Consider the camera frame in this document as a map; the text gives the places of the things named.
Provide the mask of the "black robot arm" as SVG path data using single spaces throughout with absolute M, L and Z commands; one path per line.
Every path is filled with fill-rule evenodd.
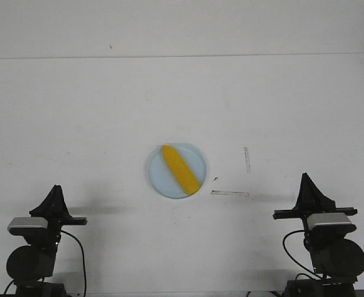
M 362 248 L 346 238 L 357 227 L 350 217 L 353 207 L 337 207 L 326 197 L 307 173 L 302 174 L 295 206 L 275 210 L 275 220 L 299 218 L 303 228 L 303 245 L 310 254 L 312 269 L 289 280 L 283 296 L 355 296 L 354 284 L 364 272 Z
M 44 201 L 27 217 L 15 217 L 7 226 L 13 236 L 21 236 L 26 245 L 15 249 L 7 259 L 6 270 L 15 285 L 16 296 L 69 296 L 65 284 L 46 282 L 52 277 L 62 235 L 74 239 L 82 253 L 83 295 L 87 295 L 85 251 L 80 240 L 64 231 L 64 226 L 85 226 L 87 218 L 73 217 L 66 206 L 60 185 L 54 185 Z

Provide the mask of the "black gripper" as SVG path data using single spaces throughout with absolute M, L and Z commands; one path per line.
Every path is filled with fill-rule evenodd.
M 58 214 L 60 226 L 85 226 L 88 222 L 86 217 L 72 217 L 64 200 L 61 185 L 54 185 L 44 201 L 29 211 L 32 217 L 55 218 Z
M 307 209 L 309 210 L 304 210 L 306 192 Z M 309 175 L 303 173 L 300 181 L 300 190 L 294 208 L 290 210 L 275 210 L 273 218 L 275 220 L 292 218 L 299 218 L 302 220 L 316 213 L 344 213 L 347 216 L 353 216 L 357 214 L 357 209 L 353 207 L 336 208 L 336 203 L 326 197 L 316 187 Z

